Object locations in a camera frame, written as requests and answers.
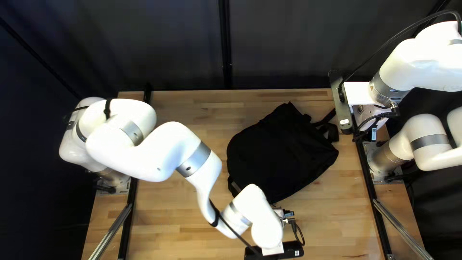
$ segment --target barcode sticker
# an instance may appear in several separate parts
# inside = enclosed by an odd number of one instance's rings
[[[377,140],[377,128],[376,127],[372,128],[372,134],[371,135],[372,135],[371,136],[372,141]]]

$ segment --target wooden table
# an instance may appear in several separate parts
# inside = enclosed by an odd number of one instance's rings
[[[119,93],[119,98],[142,100],[142,97],[142,92]],[[233,199],[226,181],[229,140],[288,101],[300,112],[311,115],[313,122],[334,107],[330,89],[156,91],[152,93],[151,105],[158,115],[158,125],[169,121],[183,123],[222,159],[223,172],[211,193],[211,199],[221,210]],[[340,152],[339,157],[316,181],[277,203],[295,211],[305,236],[305,255],[299,259],[383,259],[351,138],[341,135],[340,141],[333,144]],[[402,185],[387,186],[390,185],[381,185],[380,196],[399,200],[386,206],[390,210],[412,212],[405,189],[398,188]],[[126,200],[124,195],[95,198],[82,259],[91,255]],[[419,238],[413,215],[404,217],[412,220],[407,226]],[[290,227],[285,227],[284,232],[284,241],[294,240]],[[119,230],[103,259],[117,259],[120,234]],[[243,237],[254,244],[249,231]],[[241,260],[243,252],[244,245],[239,240],[228,239],[209,226],[197,206],[195,189],[180,174],[174,173],[160,183],[139,182],[129,259]]]

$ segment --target black curtain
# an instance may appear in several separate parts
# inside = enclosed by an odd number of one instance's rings
[[[328,87],[331,68],[351,69],[440,2],[230,1],[233,88]],[[83,96],[225,88],[218,0],[7,0],[0,15]]]
[[[58,155],[79,100],[4,30],[0,81],[2,258],[80,259],[94,176]]]
[[[232,87],[328,87],[330,69],[352,69],[440,6],[462,11],[455,0],[232,0]],[[66,85],[1,30],[7,258],[77,259],[94,193],[91,176],[58,157],[61,116],[80,97],[115,97],[146,82],[155,90],[224,89],[218,0],[6,0],[0,17]],[[369,81],[398,43],[351,80]],[[444,121],[460,98],[414,90],[389,130],[424,112]],[[437,259],[461,253],[460,170],[425,173],[413,183],[419,228]]]

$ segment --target black backpack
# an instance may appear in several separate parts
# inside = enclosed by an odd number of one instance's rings
[[[339,140],[337,126],[328,123],[334,115],[312,124],[289,102],[236,134],[226,150],[232,195],[253,183],[276,203],[314,181],[339,154],[331,144]]]

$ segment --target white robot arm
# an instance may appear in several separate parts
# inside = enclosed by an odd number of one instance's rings
[[[90,127],[94,128],[104,123],[105,119],[99,122],[90,122],[89,126],[80,122],[86,108],[102,100],[104,99],[91,97],[83,99],[77,104],[75,110],[71,113],[66,131],[64,132],[59,155],[65,161],[80,165],[88,171],[96,173],[107,186],[122,186],[125,185],[130,177],[95,161],[86,151],[86,137],[81,132],[81,128],[88,131]]]
[[[462,37],[457,22],[431,25],[415,38],[402,41],[370,82],[346,82],[344,86],[358,125],[370,116],[390,111],[374,105],[396,107],[415,87],[462,90]],[[378,128],[386,120],[382,118]]]
[[[105,106],[105,100],[92,104],[76,125],[78,131],[73,138],[85,140],[89,157],[146,181],[164,181],[177,170],[196,188],[204,218],[225,236],[236,238],[218,218],[209,200],[222,168],[219,157],[181,123],[168,122],[153,131],[156,114],[144,102],[113,99],[108,120],[103,113]],[[281,243],[281,219],[256,185],[245,187],[221,216],[239,235],[252,225],[252,238],[261,248],[274,248]]]
[[[457,148],[452,148],[438,117],[420,114],[411,117],[399,133],[368,155],[375,173],[386,175],[408,160],[419,169],[432,171],[462,165],[462,107],[448,114],[448,126]]]

